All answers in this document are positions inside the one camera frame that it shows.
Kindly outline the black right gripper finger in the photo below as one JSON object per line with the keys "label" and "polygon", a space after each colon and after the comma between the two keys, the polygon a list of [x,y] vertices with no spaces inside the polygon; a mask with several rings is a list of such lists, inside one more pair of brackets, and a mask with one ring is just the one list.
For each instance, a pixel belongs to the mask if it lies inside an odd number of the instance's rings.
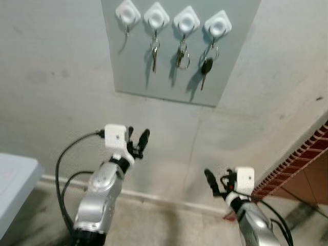
{"label": "black right gripper finger", "polygon": [[220,197],[220,189],[216,182],[215,174],[210,169],[204,169],[204,176],[206,177],[207,183],[211,189],[213,197]]}

